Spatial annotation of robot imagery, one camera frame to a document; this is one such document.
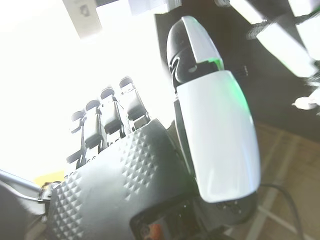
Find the wire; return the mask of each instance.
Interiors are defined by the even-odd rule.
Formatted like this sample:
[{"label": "wire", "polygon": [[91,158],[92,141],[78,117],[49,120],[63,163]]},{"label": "wire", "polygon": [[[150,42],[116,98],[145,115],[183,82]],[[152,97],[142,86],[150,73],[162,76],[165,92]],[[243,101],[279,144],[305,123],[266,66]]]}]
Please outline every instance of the wire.
[{"label": "wire", "polygon": [[33,202],[39,202],[38,198],[31,197],[31,196],[26,196],[26,195],[22,194],[21,192],[18,192],[17,190],[15,190],[12,186],[4,183],[3,181],[0,181],[0,186],[4,187],[5,189],[7,189],[9,192],[14,194],[18,198],[29,200],[29,201],[33,201]]},{"label": "wire", "polygon": [[280,191],[284,195],[284,197],[289,205],[289,208],[294,216],[294,226],[296,228],[297,235],[300,240],[305,240],[304,231],[303,231],[303,227],[302,227],[301,220],[299,217],[298,209],[297,209],[295,201],[292,198],[292,196],[290,195],[290,193],[284,187],[282,187],[280,185],[273,184],[273,183],[261,183],[260,186],[277,189],[278,191]]}]

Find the dark background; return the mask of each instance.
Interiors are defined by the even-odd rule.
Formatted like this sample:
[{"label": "dark background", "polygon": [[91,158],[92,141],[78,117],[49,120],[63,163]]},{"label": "dark background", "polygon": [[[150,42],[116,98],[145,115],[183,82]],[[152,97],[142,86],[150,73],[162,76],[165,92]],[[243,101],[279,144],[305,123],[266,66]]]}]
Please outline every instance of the dark background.
[{"label": "dark background", "polygon": [[[288,1],[251,2],[269,21],[280,23],[302,44]],[[164,66],[167,65],[169,30],[182,16],[187,15],[195,17],[208,31],[220,52],[225,69],[235,74],[255,121],[320,142],[317,110],[300,110],[292,106],[297,98],[309,96],[311,87],[306,85],[305,79],[291,73],[258,40],[248,40],[248,33],[253,26],[232,7],[218,7],[213,0],[183,0],[182,7],[170,13],[157,14],[159,46]],[[248,77],[237,75],[242,66],[247,66]]]}]

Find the tiled floor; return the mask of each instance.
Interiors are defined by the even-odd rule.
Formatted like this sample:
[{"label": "tiled floor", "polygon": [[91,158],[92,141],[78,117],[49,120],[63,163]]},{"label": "tiled floor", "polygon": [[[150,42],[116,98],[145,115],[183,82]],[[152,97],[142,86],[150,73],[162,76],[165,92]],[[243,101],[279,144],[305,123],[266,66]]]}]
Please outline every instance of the tiled floor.
[{"label": "tiled floor", "polygon": [[[320,239],[320,144],[256,124],[263,183],[285,187],[302,221],[305,239]],[[297,240],[293,215],[276,189],[260,188],[259,207],[247,223],[233,229],[236,240]]]}]

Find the textured palm pad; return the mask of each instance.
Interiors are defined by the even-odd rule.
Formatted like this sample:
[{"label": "textured palm pad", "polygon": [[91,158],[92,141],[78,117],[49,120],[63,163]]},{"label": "textured palm pad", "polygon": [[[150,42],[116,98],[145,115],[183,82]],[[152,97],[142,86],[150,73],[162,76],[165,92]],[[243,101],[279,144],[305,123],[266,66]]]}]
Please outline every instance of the textured palm pad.
[{"label": "textured palm pad", "polygon": [[48,240],[134,239],[130,220],[195,192],[158,120],[103,150],[52,192]]}]

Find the bright white background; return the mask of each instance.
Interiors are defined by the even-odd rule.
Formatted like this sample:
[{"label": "bright white background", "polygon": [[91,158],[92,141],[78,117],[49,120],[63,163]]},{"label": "bright white background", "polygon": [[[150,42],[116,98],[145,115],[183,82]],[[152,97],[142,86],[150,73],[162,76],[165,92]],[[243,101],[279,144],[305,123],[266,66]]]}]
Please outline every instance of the bright white background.
[{"label": "bright white background", "polygon": [[125,0],[99,7],[103,33],[81,41],[62,0],[1,1],[0,169],[29,180],[62,170],[71,114],[126,75],[151,116],[170,125],[151,13],[131,17]]}]

